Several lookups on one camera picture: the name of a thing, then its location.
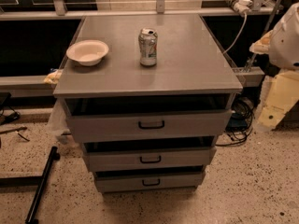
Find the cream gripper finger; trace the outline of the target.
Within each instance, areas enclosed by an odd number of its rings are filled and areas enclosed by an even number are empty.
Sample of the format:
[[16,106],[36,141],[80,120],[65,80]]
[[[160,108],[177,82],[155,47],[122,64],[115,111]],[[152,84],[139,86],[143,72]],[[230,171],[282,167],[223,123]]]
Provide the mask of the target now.
[[298,101],[298,72],[283,70],[274,77],[266,76],[257,107],[257,130],[275,129]]

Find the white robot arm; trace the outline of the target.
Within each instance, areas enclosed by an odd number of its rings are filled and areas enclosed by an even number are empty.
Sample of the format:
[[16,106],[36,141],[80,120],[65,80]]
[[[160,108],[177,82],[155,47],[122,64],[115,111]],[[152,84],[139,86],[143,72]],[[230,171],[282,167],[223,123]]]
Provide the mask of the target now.
[[253,43],[254,54],[267,54],[279,68],[266,76],[253,127],[259,132],[274,130],[299,101],[299,3],[290,6],[275,27]]

